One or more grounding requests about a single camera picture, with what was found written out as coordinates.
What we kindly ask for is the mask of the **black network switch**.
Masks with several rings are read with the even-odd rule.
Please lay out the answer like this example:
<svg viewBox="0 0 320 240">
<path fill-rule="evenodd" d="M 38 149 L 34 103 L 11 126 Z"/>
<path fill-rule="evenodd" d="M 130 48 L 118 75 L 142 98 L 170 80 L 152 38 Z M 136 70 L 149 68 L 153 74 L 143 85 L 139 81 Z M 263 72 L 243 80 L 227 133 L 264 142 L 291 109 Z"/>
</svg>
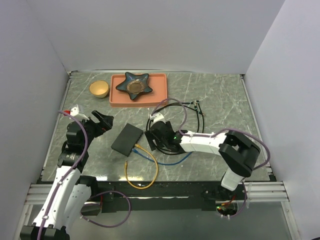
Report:
<svg viewBox="0 0 320 240">
<path fill-rule="evenodd" d="M 129 157 L 135 144 L 139 141 L 144 131 L 127 123 L 111 145 L 111 149 Z"/>
</svg>

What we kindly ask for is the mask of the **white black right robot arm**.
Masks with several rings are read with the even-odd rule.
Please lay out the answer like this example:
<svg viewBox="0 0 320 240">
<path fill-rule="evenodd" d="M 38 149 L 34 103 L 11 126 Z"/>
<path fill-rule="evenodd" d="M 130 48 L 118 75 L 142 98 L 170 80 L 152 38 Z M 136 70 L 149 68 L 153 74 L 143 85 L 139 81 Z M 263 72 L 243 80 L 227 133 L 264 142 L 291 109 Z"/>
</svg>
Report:
<svg viewBox="0 0 320 240">
<path fill-rule="evenodd" d="M 238 184 L 251 176 L 260 148 L 243 132 L 227 129 L 221 133 L 174 131 L 169 121 L 157 121 L 145 132 L 151 150 L 166 148 L 174 153 L 201 152 L 221 156 L 228 169 L 223 175 L 218 193 L 223 199 L 236 194 Z"/>
</svg>

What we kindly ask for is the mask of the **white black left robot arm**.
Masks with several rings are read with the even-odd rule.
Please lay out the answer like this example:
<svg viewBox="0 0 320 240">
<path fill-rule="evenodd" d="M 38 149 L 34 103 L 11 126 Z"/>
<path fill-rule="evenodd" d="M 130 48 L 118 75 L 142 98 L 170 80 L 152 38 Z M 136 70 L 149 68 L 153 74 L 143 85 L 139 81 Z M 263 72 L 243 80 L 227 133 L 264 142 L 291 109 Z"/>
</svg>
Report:
<svg viewBox="0 0 320 240">
<path fill-rule="evenodd" d="M 19 234 L 22 240 L 68 240 L 70 228 L 86 201 L 94 201 L 99 195 L 97 179 L 83 175 L 89 158 L 91 142 L 113 127 L 114 117 L 97 110 L 90 117 L 77 107 L 60 114 L 72 119 L 67 125 L 66 138 L 58 158 L 54 182 L 38 215 L 31 225 L 24 225 Z"/>
</svg>

